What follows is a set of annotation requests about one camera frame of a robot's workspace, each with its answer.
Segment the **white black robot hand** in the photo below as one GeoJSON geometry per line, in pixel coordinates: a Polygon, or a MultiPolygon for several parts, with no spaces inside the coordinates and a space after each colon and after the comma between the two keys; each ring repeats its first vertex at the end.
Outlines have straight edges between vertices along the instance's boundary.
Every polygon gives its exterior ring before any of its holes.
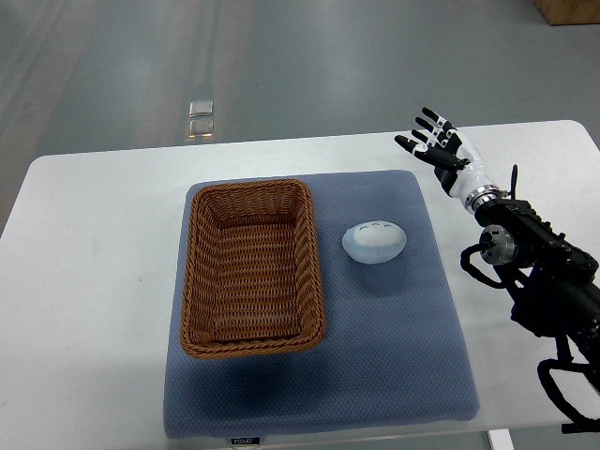
{"type": "Polygon", "coordinates": [[[434,168],[442,190],[458,199],[473,214],[483,203],[501,197],[488,177],[486,164],[470,138],[449,120],[428,109],[415,119],[411,136],[397,135],[395,142],[413,157],[434,168]]]}

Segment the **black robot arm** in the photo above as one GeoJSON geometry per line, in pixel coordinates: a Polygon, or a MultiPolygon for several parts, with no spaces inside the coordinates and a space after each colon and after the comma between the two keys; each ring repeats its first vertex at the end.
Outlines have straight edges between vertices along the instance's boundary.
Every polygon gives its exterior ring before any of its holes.
{"type": "Polygon", "coordinates": [[[514,191],[479,187],[465,199],[483,231],[460,254],[461,268],[494,289],[506,290],[512,321],[539,338],[554,338],[557,355],[537,374],[552,403],[568,418],[562,432],[596,432],[599,421],[569,403],[552,377],[555,370],[582,375],[599,386],[598,262],[556,234],[514,191]]]}

